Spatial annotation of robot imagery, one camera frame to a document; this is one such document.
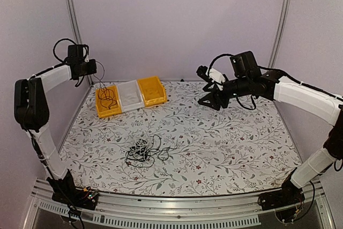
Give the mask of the yellow plastic bin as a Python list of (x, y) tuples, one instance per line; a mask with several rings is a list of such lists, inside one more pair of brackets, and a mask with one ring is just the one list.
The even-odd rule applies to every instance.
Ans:
[(95, 93), (96, 110), (99, 118), (121, 114), (121, 107), (115, 85), (99, 88)]
[(167, 102), (166, 89), (158, 76), (137, 80), (145, 107), (155, 106)]

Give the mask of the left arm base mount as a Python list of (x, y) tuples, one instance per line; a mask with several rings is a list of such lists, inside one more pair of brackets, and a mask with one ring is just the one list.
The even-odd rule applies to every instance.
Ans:
[(49, 176), (47, 181), (53, 189), (53, 201), (67, 204), (71, 207), (95, 210), (99, 192), (90, 187), (77, 188), (69, 170), (63, 179), (55, 180)]

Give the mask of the front aluminium rail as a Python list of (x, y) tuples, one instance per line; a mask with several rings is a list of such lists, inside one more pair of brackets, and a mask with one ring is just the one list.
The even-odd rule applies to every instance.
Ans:
[(29, 198), (24, 228), (337, 228), (320, 181), (303, 189), (301, 212), (293, 223), (278, 221), (292, 207), (263, 210), (259, 193), (201, 197), (154, 197), (101, 192), (94, 210), (69, 214), (38, 179)]

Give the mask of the white translucent plastic bin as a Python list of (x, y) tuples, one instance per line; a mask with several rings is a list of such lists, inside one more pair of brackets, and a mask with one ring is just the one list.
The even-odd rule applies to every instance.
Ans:
[(117, 84), (122, 113), (144, 107), (143, 97), (136, 80)]

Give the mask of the right yellow plastic bin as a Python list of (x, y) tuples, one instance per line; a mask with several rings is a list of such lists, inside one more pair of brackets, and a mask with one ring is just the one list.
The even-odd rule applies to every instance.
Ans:
[(145, 107), (155, 106), (167, 102), (166, 89), (158, 76), (137, 80)]

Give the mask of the left yellow plastic bin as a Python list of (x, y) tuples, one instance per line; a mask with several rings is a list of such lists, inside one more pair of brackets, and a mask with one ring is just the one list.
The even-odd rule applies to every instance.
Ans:
[(99, 88), (95, 93), (96, 110), (99, 118), (121, 114), (121, 107), (115, 85)]

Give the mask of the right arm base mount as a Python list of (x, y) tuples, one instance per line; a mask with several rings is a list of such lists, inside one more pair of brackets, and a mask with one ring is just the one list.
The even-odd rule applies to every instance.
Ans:
[(275, 216), (278, 221), (288, 224), (294, 222), (303, 210), (304, 200), (302, 188), (285, 182), (279, 190), (260, 194), (257, 203), (263, 211), (281, 208)]

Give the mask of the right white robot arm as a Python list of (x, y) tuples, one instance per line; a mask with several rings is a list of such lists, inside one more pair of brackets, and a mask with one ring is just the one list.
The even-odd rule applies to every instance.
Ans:
[(298, 196), (298, 189), (342, 160), (342, 97), (295, 79), (287, 72), (257, 64), (253, 52), (221, 54), (209, 66), (199, 66), (198, 77), (207, 84), (206, 96), (198, 100), (214, 110), (227, 108), (230, 99), (259, 97), (294, 106), (312, 114), (332, 129), (323, 146), (302, 165), (295, 168), (277, 194), (281, 205), (289, 205)]

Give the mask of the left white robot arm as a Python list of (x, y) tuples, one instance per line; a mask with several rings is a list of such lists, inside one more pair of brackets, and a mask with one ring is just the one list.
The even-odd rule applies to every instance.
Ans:
[(76, 80), (78, 87), (97, 72), (96, 60), (89, 58), (89, 46), (63, 38), (53, 47), (57, 65), (20, 79), (14, 84), (14, 118), (31, 139), (39, 161), (49, 178), (63, 180), (68, 169), (61, 161), (49, 129), (50, 111), (46, 93), (60, 84)]

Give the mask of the right aluminium frame post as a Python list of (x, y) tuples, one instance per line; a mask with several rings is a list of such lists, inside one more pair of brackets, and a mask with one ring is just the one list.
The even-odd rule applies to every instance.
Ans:
[(290, 2), (291, 0), (281, 1), (281, 9), (280, 9), (279, 19), (277, 23), (276, 34), (274, 37), (271, 55), (270, 55), (269, 62), (267, 65), (268, 68), (273, 68), (277, 61), (278, 52), (281, 46), (282, 36), (286, 27), (286, 21), (287, 21)]

